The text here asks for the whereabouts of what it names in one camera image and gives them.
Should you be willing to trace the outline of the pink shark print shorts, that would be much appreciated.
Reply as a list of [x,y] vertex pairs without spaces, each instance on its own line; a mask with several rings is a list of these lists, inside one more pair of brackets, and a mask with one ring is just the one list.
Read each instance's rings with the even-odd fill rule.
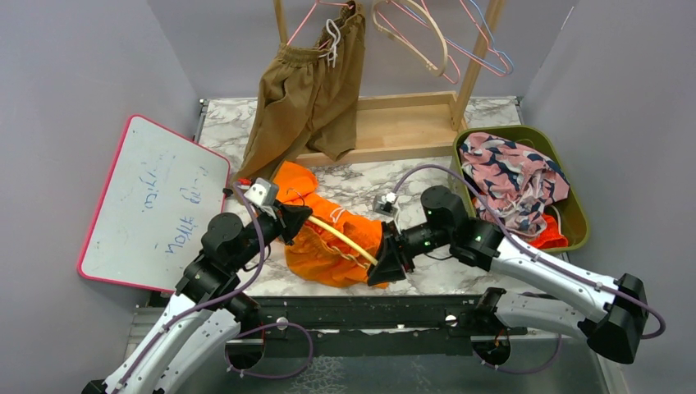
[[463,176],[490,207],[473,198],[476,215],[488,222],[499,218],[525,241],[546,228],[546,208],[569,196],[559,164],[524,144],[480,131],[465,137],[458,151]]

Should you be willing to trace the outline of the red orange shorts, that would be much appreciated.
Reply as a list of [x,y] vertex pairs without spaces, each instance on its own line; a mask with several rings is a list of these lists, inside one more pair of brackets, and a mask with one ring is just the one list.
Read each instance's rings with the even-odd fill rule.
[[557,220],[550,214],[542,215],[546,228],[529,244],[540,250],[565,248],[569,245],[569,240],[561,233]]

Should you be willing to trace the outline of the beige wooden hanger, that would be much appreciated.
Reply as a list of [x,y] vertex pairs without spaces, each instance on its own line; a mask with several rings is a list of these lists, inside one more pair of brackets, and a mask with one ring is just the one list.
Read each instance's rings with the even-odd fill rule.
[[433,76],[444,76],[446,40],[424,1],[373,1],[370,16],[379,34],[401,46]]

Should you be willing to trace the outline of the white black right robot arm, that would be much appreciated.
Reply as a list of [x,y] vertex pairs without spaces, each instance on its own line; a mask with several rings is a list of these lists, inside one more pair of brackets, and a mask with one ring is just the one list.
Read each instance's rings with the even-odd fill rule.
[[486,334],[510,328],[537,328],[585,340],[600,356],[634,363],[648,320],[643,282],[618,279],[577,268],[534,248],[518,236],[467,214],[459,195],[445,186],[421,194],[424,223],[405,230],[382,223],[376,263],[367,273],[370,286],[397,282],[414,270],[414,258],[446,246],[452,258],[489,273],[525,282],[543,292],[523,295],[491,287],[462,324]]

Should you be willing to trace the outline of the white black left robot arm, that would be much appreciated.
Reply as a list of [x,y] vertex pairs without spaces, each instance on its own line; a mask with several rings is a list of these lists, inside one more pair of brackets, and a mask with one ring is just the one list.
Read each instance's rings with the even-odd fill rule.
[[289,244],[313,211],[274,201],[245,225],[234,213],[208,223],[202,249],[184,270],[156,324],[135,351],[84,393],[175,393],[215,350],[261,329],[259,305],[245,295],[238,272],[276,239]]

